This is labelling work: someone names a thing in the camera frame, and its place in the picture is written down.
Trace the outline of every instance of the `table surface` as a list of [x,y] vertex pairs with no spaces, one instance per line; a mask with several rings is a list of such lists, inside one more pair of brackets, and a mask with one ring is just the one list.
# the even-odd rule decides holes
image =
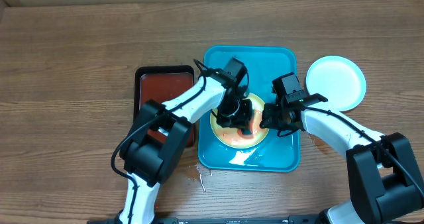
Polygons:
[[[424,170],[424,0],[11,8],[0,23],[0,222],[113,217],[127,181],[113,173],[110,157],[131,126],[136,69],[192,64],[216,44],[289,48],[301,81],[318,58],[350,58],[368,87],[348,116],[404,134]],[[345,161],[306,133],[293,172],[211,173],[196,147],[186,149],[160,190],[157,213],[284,217],[349,198]],[[404,219],[422,220],[424,212]]]

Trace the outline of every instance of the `white paper plate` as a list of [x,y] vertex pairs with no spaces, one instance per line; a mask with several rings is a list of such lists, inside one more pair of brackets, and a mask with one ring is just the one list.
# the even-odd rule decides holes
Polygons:
[[349,59],[326,56],[307,71],[306,88],[310,95],[325,96],[339,111],[348,111],[364,99],[366,82],[362,71]]

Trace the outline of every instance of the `black cable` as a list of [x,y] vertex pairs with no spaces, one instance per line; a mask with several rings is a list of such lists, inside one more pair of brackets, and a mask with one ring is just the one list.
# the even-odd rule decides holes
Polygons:
[[122,140],[118,144],[118,146],[116,147],[116,149],[113,151],[113,154],[112,154],[112,157],[111,157],[111,167],[112,167],[112,170],[115,173],[119,174],[120,176],[122,176],[124,178],[128,178],[132,182],[132,184],[134,186],[133,187],[134,192],[132,193],[132,200],[131,200],[130,210],[129,210],[129,215],[128,215],[128,224],[131,224],[131,219],[133,218],[133,211],[132,210],[134,208],[134,203],[135,203],[135,198],[136,198],[136,195],[137,195],[138,186],[137,186],[137,181],[132,176],[129,176],[128,174],[126,174],[126,173],[120,171],[119,169],[117,169],[117,167],[115,166],[116,156],[117,156],[118,152],[120,151],[120,149],[122,148],[123,144],[126,143],[131,137],[133,137],[139,131],[143,130],[146,127],[149,127],[151,124],[157,122],[157,120],[163,118],[164,116],[166,116],[166,115],[168,115],[168,114],[170,114],[170,113],[172,113],[172,112],[180,109],[181,107],[183,107],[184,105],[186,105],[190,101],[193,101],[197,96],[200,95],[200,93],[202,93],[205,90],[205,88],[206,88],[206,76],[204,76],[203,68],[202,67],[206,68],[206,66],[203,65],[199,60],[194,59],[193,61],[194,61],[194,64],[197,66],[197,68],[199,68],[201,76],[203,76],[203,85],[202,85],[201,89],[196,94],[194,94],[193,96],[191,96],[189,99],[185,100],[184,102],[181,102],[180,104],[178,104],[174,108],[172,108],[170,110],[167,110],[167,112],[164,112],[164,113],[162,113],[160,115],[155,116],[155,118],[153,118],[149,122],[147,122],[144,125],[142,125],[141,127],[139,127],[137,130],[135,130],[129,136],[127,136],[124,140]]
[[278,131],[278,132],[277,132],[277,136],[278,136],[278,137],[280,137],[280,138],[283,138],[283,137],[286,137],[286,136],[289,136],[289,135],[294,134],[296,131],[298,131],[298,130],[290,131],[290,132],[288,132],[288,133],[286,133],[286,134],[284,134],[284,135],[280,135],[282,131]]
[[249,87],[249,83],[250,83],[249,73],[246,72],[246,75],[247,75],[247,85],[246,85],[246,87]]
[[215,114],[215,112],[213,112],[213,110],[211,110],[211,113],[212,113],[212,115],[213,115],[215,118],[217,118],[217,119],[218,119],[217,114]]
[[421,200],[424,203],[424,192],[423,192],[423,190],[421,189],[421,187],[419,187],[418,183],[415,181],[415,179],[413,179],[411,174],[402,166],[402,164],[400,164],[399,161],[395,157],[393,157],[393,155],[390,154],[390,152],[388,150],[386,150],[380,143],[375,141],[373,138],[369,137],[364,131],[361,131],[358,127],[354,126],[350,121],[346,120],[344,117],[337,115],[337,114],[335,114],[335,113],[333,113],[329,110],[326,111],[324,109],[319,109],[319,108],[314,108],[314,107],[291,107],[291,108],[288,108],[287,110],[318,111],[318,112],[325,113],[327,115],[331,115],[331,116],[336,117],[337,119],[341,120],[343,123],[345,123],[351,129],[356,131],[359,135],[362,135],[364,138],[366,138],[368,141],[370,141],[372,144],[376,145],[380,150],[382,150],[384,152],[384,154],[389,158],[389,160],[393,163],[393,166],[395,166],[396,168],[401,170],[403,172],[403,174],[405,174],[407,176],[407,178],[409,178],[411,180],[411,182],[417,188],[419,194],[421,195]]

